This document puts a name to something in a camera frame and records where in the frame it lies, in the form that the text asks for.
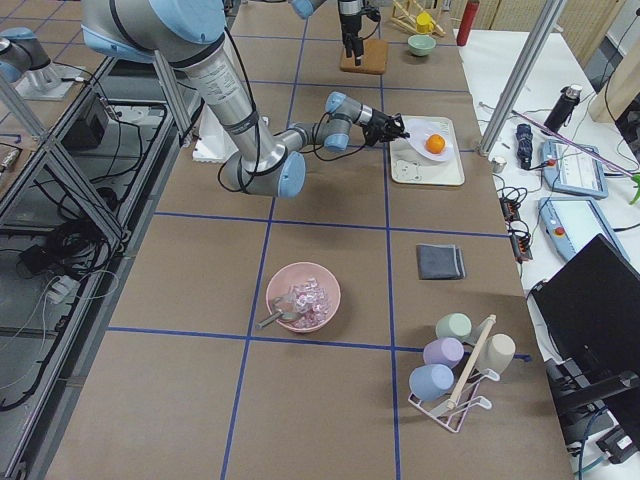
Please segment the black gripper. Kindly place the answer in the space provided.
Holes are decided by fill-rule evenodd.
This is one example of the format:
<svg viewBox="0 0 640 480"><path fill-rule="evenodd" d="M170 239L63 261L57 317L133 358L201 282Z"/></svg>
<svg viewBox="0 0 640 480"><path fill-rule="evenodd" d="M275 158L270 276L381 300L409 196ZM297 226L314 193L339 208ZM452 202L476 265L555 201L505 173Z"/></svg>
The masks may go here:
<svg viewBox="0 0 640 480"><path fill-rule="evenodd" d="M363 40L359 37L359 33L362 28L361 17L362 15L359 12L356 12L355 14L339 13L345 56L351 57L353 50L355 66L361 65L363 56Z"/></svg>
<svg viewBox="0 0 640 480"><path fill-rule="evenodd" d="M382 112L374 112L371 119L362 127L364 144L374 146L377 143L388 143L396 139L407 139L410 133L403 125L390 125L389 118Z"/></svg>

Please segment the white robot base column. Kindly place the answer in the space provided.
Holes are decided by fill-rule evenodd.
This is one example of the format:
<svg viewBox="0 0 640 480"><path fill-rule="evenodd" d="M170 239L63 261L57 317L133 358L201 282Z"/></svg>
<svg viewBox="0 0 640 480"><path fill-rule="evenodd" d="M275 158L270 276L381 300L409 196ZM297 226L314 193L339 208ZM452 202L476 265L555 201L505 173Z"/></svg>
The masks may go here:
<svg viewBox="0 0 640 480"><path fill-rule="evenodd" d="M238 151L208 105L203 107L192 159L199 163L225 163Z"/></svg>

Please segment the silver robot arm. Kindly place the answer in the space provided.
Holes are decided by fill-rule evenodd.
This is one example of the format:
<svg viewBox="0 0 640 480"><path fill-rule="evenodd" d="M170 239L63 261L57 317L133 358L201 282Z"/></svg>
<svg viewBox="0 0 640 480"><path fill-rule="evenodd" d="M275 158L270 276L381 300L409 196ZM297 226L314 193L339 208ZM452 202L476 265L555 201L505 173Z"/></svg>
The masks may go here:
<svg viewBox="0 0 640 480"><path fill-rule="evenodd" d="M341 92L329 95L317 123L296 123L274 135L260 117L246 71L224 51L229 39L220 1L86 1L85 44L105 56L150 63L161 54L183 72L211 109L237 151L219 171L229 191L291 198L302 190L302 150L322 146L345 151L352 126L365 143L408 137L401 115L389 116Z"/></svg>
<svg viewBox="0 0 640 480"><path fill-rule="evenodd" d="M325 0L292 0L294 12L303 20L311 17ZM340 23L342 44L345 56L360 66L364 55L364 40L360 36L362 16L365 14L365 2L361 0L338 0L337 11Z"/></svg>

